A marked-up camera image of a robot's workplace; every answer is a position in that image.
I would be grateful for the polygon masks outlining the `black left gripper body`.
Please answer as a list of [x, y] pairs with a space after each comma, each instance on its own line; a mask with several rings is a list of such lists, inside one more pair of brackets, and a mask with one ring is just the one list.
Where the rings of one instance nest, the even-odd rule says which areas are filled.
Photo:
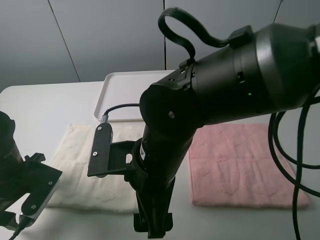
[[14, 212], [6, 211], [13, 203], [28, 192], [25, 183], [30, 164], [26, 161], [0, 161], [0, 225], [8, 230], [23, 230], [27, 221], [16, 221]]

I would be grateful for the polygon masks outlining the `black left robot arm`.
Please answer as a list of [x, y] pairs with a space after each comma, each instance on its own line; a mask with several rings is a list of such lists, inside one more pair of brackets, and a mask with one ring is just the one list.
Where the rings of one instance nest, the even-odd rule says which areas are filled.
[[14, 140], [16, 123], [0, 113], [0, 225], [17, 235], [23, 223], [16, 222], [16, 214], [6, 211], [30, 190], [25, 163]]

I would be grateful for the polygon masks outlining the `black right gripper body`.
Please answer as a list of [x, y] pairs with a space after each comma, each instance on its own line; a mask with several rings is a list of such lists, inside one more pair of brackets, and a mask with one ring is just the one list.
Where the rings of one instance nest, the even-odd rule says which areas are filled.
[[135, 190], [138, 214], [147, 221], [149, 238], [163, 238], [166, 235], [164, 222], [169, 212], [176, 179], [173, 178], [166, 186], [149, 178], [147, 172], [135, 161], [125, 166], [124, 180]]

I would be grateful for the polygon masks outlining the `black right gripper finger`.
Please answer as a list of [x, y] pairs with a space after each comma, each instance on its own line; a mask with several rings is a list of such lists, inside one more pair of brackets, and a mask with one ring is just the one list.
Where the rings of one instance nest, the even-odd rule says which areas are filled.
[[136, 232], [147, 232], [148, 223], [144, 217], [141, 217], [139, 213], [133, 214], [133, 228]]
[[167, 213], [163, 226], [164, 226], [164, 230], [166, 232], [169, 232], [172, 230], [172, 228], [173, 228], [173, 214], [172, 213], [169, 213], [169, 212]]

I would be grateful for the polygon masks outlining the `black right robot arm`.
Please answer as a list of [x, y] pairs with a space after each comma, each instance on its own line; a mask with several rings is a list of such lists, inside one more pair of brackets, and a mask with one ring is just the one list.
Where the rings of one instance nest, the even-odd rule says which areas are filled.
[[302, 189], [303, 138], [311, 101], [320, 88], [320, 27], [272, 23], [253, 32], [247, 25], [224, 40], [211, 36], [183, 9], [164, 10], [158, 27], [189, 58], [140, 97], [143, 137], [132, 153], [138, 213], [136, 232], [162, 238], [173, 227], [169, 213], [176, 173], [197, 129], [301, 108], [292, 219]]

